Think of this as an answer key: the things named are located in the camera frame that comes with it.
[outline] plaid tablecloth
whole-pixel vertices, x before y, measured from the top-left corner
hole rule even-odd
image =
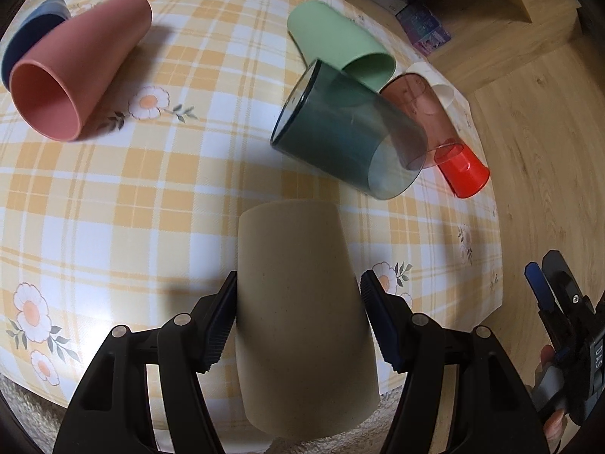
[[[27,0],[0,53],[26,15]],[[78,14],[102,0],[66,0]],[[304,63],[286,30],[305,0],[149,0],[153,25],[110,86],[88,130],[50,141],[0,89],[0,372],[67,405],[115,324],[157,327],[216,292],[236,269],[239,215],[282,198],[340,206],[350,255],[388,292],[468,330],[501,304],[501,248],[491,182],[458,200],[422,171],[376,201],[285,158],[268,139]],[[323,0],[397,58],[422,59],[342,0]],[[448,113],[484,159],[467,101]],[[381,391],[402,381],[377,352]],[[200,377],[219,432],[248,427],[232,338]],[[157,375],[150,381],[163,425]]]

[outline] flower center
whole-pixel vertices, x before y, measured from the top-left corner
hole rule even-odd
[[[50,377],[50,369],[48,368],[48,365],[46,365],[46,363],[44,363],[42,360],[38,361],[38,368],[40,369],[40,372],[42,372],[46,377]]]
[[[138,101],[138,105],[143,109],[152,109],[157,106],[157,98],[155,95],[144,95]]]
[[[40,311],[37,309],[37,305],[31,300],[23,304],[23,314],[25,315],[25,321],[30,326],[35,327],[40,323]]]
[[[388,276],[383,275],[382,277],[380,277],[378,279],[378,281],[380,282],[380,285],[382,285],[382,289],[386,292],[389,290],[389,288],[391,287],[391,284],[388,280]]]

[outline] silver screw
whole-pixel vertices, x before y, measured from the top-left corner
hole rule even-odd
[[[191,322],[191,316],[189,314],[179,314],[174,317],[174,324],[177,326],[184,326],[185,324],[189,324]]]
[[[489,327],[479,326],[475,332],[479,338],[486,339],[491,336],[491,330],[489,330]]]
[[[428,324],[428,316],[426,314],[414,314],[412,316],[412,322],[416,326],[426,326]]]
[[[122,336],[126,334],[126,331],[128,331],[126,326],[116,326],[111,330],[111,336],[114,338],[122,338]]]

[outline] cup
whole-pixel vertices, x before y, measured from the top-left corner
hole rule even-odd
[[[426,61],[412,63],[405,72],[423,77],[437,95],[444,109],[447,109],[454,101],[454,86]]]
[[[477,194],[489,180],[489,169],[466,143],[462,144],[458,155],[439,164],[439,169],[459,198],[470,198]]]
[[[337,207],[289,200],[244,212],[237,270],[235,355],[252,425],[309,440],[368,418],[376,358]]]
[[[424,77],[415,73],[400,75],[380,95],[424,128],[428,138],[424,168],[434,167],[461,152],[462,140]]]
[[[427,155],[427,136],[420,126],[320,60],[292,90],[271,145],[378,200],[407,189]]]
[[[288,31],[307,65],[319,59],[377,92],[395,71],[395,59],[374,36],[316,0],[288,16]]]
[[[14,65],[56,26],[71,17],[63,0],[46,0],[23,21],[8,42],[2,57],[2,83],[10,90],[9,78]]]
[[[147,0],[107,0],[50,31],[10,74],[23,119],[50,139],[77,138],[150,25]]]

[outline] light green cup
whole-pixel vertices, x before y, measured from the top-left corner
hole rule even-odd
[[[288,16],[288,31],[307,65],[320,59],[374,92],[395,71],[395,59],[374,36],[323,2],[298,5]]]

